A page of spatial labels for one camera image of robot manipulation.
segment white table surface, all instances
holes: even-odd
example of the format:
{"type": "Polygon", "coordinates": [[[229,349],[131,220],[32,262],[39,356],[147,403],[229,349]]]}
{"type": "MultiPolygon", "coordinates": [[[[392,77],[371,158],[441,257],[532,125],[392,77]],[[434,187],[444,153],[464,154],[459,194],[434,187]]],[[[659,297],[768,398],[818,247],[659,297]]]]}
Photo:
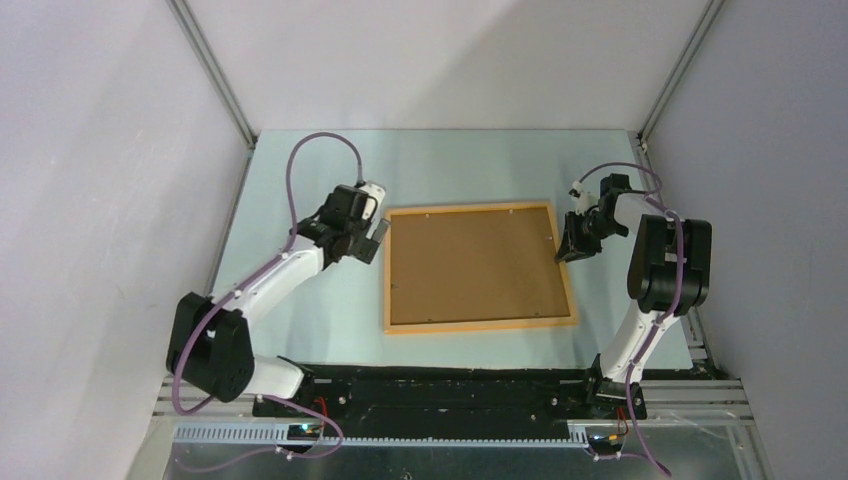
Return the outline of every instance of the white table surface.
{"type": "MultiPolygon", "coordinates": [[[[253,156],[216,290],[241,280],[284,243],[290,227],[285,165],[312,131],[265,131],[253,156]]],[[[386,206],[549,200],[563,215],[571,183],[594,165],[633,162],[624,131],[360,130],[339,131],[362,154],[366,180],[386,187],[386,206]]],[[[587,180],[597,193],[598,172],[587,180]]],[[[298,217],[314,213],[340,183],[355,181],[352,153],[333,139],[304,146],[293,170],[298,217]]],[[[468,333],[383,333],[383,251],[371,265],[343,259],[302,284],[252,335],[257,354],[304,363],[464,368],[585,368],[612,340],[630,302],[626,274],[634,236],[604,240],[602,254],[568,264],[580,323],[574,327],[468,333]]],[[[674,325],[648,368],[691,368],[683,330],[674,325]]]]}

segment black metal base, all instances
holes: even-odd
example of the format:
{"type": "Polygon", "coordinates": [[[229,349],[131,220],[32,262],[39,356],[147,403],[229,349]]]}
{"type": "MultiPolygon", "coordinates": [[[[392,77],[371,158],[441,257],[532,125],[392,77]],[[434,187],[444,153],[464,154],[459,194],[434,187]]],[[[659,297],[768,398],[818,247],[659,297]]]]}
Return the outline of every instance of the black metal base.
{"type": "MultiPolygon", "coordinates": [[[[584,370],[466,370],[309,365],[312,382],[295,401],[327,413],[352,437],[560,439],[567,420],[615,419],[615,403],[587,402],[584,370]]],[[[637,418],[647,412],[634,386],[637,418]]],[[[254,402],[255,417],[302,417],[254,402]]]]}

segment gray wall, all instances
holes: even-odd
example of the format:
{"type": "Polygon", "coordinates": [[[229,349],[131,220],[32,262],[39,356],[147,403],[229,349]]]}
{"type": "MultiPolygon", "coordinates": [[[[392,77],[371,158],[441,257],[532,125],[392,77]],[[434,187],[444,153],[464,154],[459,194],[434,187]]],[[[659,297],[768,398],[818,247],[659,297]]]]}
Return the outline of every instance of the gray wall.
{"type": "Polygon", "coordinates": [[[4,2],[0,72],[0,477],[123,478],[246,151],[162,0],[4,2]]]}
{"type": "Polygon", "coordinates": [[[731,1],[649,153],[713,224],[703,307],[777,478],[844,478],[848,2],[731,1]]]}

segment metal frame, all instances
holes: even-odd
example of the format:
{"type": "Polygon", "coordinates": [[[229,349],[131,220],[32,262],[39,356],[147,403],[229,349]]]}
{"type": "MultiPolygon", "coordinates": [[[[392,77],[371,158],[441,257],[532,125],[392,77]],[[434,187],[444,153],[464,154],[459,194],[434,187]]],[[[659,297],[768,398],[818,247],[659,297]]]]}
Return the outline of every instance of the metal frame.
{"type": "MultiPolygon", "coordinates": [[[[220,64],[215,59],[206,37],[198,25],[187,0],[168,0],[174,16],[192,49],[195,51],[201,66],[209,76],[224,107],[233,120],[236,128],[249,149],[255,148],[256,134],[250,126],[235,93],[226,80],[220,64]]],[[[642,129],[629,132],[634,161],[643,166],[650,166],[647,155],[647,141],[655,130],[669,99],[680,84],[686,70],[691,65],[707,32],[715,22],[725,0],[709,0],[698,23],[689,37],[677,63],[666,80],[662,91],[654,102],[642,129]]],[[[244,187],[250,158],[245,166],[244,174],[239,182],[239,189],[229,212],[227,228],[223,232],[218,261],[211,273],[211,286],[220,265],[221,253],[230,231],[238,199],[244,187]]],[[[646,186],[652,185],[652,179],[643,175],[646,186]]],[[[769,479],[773,475],[756,430],[754,417],[748,405],[747,397],[739,380],[723,379],[722,372],[715,369],[711,362],[710,349],[704,335],[700,316],[697,309],[692,309],[681,322],[684,325],[687,344],[695,367],[688,372],[672,372],[664,375],[657,373],[653,377],[647,374],[641,382],[645,398],[647,419],[640,422],[650,427],[725,427],[727,438],[733,448],[740,475],[743,479],[769,479]]],[[[172,428],[176,436],[175,443],[250,443],[285,441],[288,425],[300,424],[302,419],[286,418],[254,418],[252,416],[254,398],[239,397],[230,403],[213,401],[198,415],[180,417],[170,404],[173,378],[167,376],[160,388],[159,397],[151,419],[152,426],[161,427],[163,424],[172,428]]],[[[181,399],[192,404],[199,402],[206,395],[199,389],[188,384],[181,386],[181,399]]],[[[569,420],[573,438],[561,442],[491,442],[495,446],[581,446],[587,430],[606,429],[614,427],[615,420],[569,420]]],[[[426,442],[409,442],[398,439],[352,438],[352,445],[380,446],[488,446],[489,442],[462,442],[428,440],[426,442]]]]}

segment brown board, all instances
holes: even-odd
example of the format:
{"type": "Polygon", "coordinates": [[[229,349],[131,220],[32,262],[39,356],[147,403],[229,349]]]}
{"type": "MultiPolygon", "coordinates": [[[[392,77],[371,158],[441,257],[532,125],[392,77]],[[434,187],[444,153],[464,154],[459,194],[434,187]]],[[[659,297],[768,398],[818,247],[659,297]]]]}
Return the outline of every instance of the brown board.
{"type": "Polygon", "coordinates": [[[547,202],[395,208],[384,241],[386,333],[576,325],[547,202]]]}

